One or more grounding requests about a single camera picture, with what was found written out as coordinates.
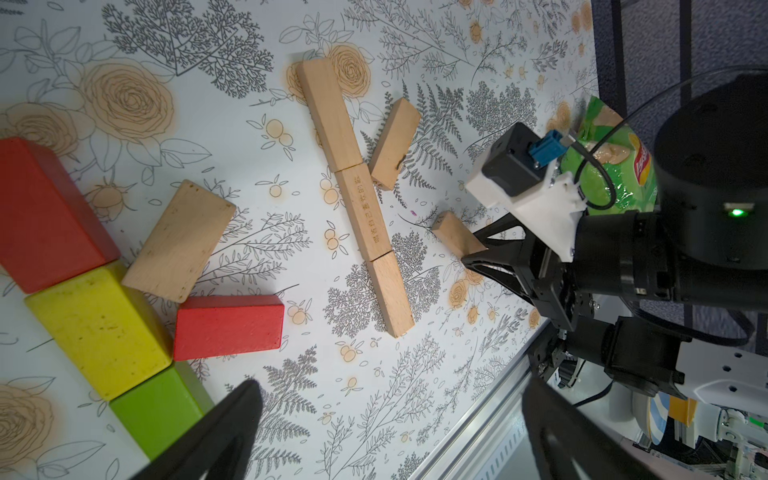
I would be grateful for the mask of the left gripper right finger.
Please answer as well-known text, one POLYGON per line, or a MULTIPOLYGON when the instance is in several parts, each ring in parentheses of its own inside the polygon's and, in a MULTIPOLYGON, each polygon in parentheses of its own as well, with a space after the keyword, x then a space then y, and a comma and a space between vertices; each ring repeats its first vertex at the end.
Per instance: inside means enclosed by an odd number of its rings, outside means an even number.
POLYGON ((522 412, 542 479, 657 477, 540 378, 529 381, 522 412))

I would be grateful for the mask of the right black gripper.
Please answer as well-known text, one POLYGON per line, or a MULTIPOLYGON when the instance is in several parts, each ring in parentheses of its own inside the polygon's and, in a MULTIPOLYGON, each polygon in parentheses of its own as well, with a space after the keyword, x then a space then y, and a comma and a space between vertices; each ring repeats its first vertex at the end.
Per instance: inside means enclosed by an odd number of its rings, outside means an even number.
POLYGON ((468 270, 533 304, 558 329, 575 330, 580 320, 594 317, 592 295, 577 289, 569 264, 512 214, 473 237, 484 249, 462 257, 468 270))

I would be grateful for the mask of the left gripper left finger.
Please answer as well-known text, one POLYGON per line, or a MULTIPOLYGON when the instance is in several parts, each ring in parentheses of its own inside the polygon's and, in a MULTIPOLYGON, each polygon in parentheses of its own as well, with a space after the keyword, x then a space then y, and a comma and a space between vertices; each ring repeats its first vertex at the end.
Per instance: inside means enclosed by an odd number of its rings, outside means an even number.
POLYGON ((262 416, 260 384, 243 381, 139 471, 136 479, 243 479, 262 416))

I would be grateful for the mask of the green wooden block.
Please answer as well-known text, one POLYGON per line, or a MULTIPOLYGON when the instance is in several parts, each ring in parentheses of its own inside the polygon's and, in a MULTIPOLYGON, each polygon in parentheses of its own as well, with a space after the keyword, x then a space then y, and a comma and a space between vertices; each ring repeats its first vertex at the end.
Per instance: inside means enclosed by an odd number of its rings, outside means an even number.
POLYGON ((186 361, 173 363, 110 402, 111 410, 149 460, 160 456, 213 407, 186 361))

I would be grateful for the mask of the yellow wooden block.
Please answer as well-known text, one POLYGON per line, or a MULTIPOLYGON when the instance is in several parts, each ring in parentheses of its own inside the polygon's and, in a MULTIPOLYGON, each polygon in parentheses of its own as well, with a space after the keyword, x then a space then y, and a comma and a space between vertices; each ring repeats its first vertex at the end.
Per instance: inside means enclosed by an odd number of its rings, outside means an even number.
POLYGON ((172 339, 114 261, 24 299, 98 395, 111 401, 172 363, 172 339))

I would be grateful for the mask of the natural block with engraved numbers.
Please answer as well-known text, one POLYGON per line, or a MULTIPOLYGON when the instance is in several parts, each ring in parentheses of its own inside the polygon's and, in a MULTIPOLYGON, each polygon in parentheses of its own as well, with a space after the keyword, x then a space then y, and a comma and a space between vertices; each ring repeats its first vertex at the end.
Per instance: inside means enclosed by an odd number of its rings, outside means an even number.
POLYGON ((365 163, 335 173, 362 257, 376 260, 392 250, 390 237, 365 163))

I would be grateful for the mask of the natural block numbered 49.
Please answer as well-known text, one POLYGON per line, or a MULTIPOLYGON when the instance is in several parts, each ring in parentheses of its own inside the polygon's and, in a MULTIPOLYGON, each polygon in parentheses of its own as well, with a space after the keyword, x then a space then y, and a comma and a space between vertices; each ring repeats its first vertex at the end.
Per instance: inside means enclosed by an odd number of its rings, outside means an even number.
POLYGON ((392 190, 421 120, 419 111, 405 98, 397 100, 369 163, 373 181, 392 190))

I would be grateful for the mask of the lowest natural wooden block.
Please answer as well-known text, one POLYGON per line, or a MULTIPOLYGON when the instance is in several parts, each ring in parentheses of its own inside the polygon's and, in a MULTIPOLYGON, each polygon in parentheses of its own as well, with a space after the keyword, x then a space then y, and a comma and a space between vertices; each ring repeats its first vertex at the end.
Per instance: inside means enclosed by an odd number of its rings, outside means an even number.
POLYGON ((361 164, 362 155, 331 60, 302 61, 296 71, 331 171, 361 164))

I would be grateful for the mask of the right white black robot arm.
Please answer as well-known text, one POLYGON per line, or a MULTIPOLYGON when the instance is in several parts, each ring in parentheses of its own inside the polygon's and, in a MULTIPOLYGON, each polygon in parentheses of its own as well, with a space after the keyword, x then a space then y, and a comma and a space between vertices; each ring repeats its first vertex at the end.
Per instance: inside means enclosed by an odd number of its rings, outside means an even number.
POLYGON ((596 162, 574 136, 516 124, 493 143, 468 190, 505 215, 474 234, 464 266, 532 303, 563 333, 563 351, 647 395, 765 415, 767 360, 746 352, 747 313, 767 309, 767 70, 686 102, 655 140, 658 203, 647 213, 599 215, 578 180, 558 170, 568 151, 596 162), (634 309, 598 321, 591 299, 635 308, 664 301, 726 309, 737 338, 706 336, 634 309))

